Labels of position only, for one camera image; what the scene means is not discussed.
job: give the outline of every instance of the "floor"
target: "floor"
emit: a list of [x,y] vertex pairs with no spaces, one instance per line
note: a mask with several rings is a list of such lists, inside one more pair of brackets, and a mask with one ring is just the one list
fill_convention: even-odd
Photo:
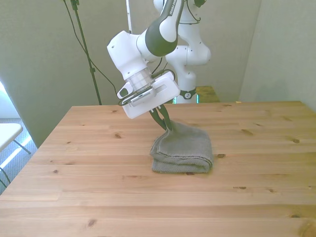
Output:
[[[12,181],[21,169],[30,160],[32,155],[37,151],[37,148],[32,141],[27,129],[25,128],[20,118],[0,118],[0,123],[19,123],[23,126],[22,133],[15,139],[21,144],[26,144],[25,147],[31,152],[29,155],[26,151],[22,150],[15,142],[11,142],[2,152],[0,152],[0,167],[5,170],[9,179]],[[0,172],[0,179],[7,184],[7,180]],[[0,183],[0,195],[5,190],[5,187]]]

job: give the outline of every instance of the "wall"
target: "wall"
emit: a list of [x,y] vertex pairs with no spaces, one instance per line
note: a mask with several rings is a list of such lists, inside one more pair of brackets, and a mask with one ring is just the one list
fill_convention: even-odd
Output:
[[17,119],[20,118],[18,112],[14,108],[4,86],[0,81],[0,119]]
[[[125,0],[81,0],[79,15],[91,58],[122,86],[106,46],[128,30]],[[0,77],[39,146],[71,106],[98,104],[87,59],[62,0],[1,1],[0,22]],[[115,104],[111,85],[96,77],[102,102]]]
[[263,0],[242,101],[301,100],[316,111],[316,1]]
[[[211,85],[221,101],[235,101],[244,78],[261,0],[208,0],[200,10],[200,32],[211,48],[206,66],[194,67],[198,85]],[[130,0],[134,34],[159,17],[152,0]]]

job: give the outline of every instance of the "wooden table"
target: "wooden table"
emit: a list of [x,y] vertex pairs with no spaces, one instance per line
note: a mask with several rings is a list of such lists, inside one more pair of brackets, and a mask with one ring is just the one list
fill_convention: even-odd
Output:
[[150,115],[73,107],[0,196],[1,237],[315,237],[316,114],[300,102],[166,105],[209,132],[207,175],[151,171]]

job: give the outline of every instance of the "folded towel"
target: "folded towel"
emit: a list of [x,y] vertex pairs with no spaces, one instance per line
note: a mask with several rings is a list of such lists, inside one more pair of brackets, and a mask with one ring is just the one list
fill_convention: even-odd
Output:
[[172,130],[157,138],[151,149],[152,170],[160,173],[208,173],[213,166],[208,134],[171,121]]

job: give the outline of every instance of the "robotic arm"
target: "robotic arm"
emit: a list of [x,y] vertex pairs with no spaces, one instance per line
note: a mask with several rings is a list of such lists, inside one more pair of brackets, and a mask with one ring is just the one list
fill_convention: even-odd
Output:
[[[110,57],[126,82],[117,96],[129,118],[133,119],[148,111],[153,115],[156,107],[160,110],[163,103],[182,92],[174,81],[173,73],[168,72],[157,77],[168,71],[164,70],[157,73],[158,75],[152,75],[147,67],[148,62],[167,55],[168,62],[178,73],[178,79],[189,80],[195,89],[195,75],[193,72],[187,72],[185,66],[201,63],[200,57],[197,56],[201,54],[205,54],[202,61],[208,61],[210,53],[204,52],[205,48],[208,48],[202,45],[198,28],[191,29],[195,21],[192,20],[192,12],[188,8],[189,1],[194,7],[205,3],[205,0],[154,0],[161,15],[144,33],[132,35],[122,31],[109,43]],[[186,40],[190,47],[177,46],[178,35]]]

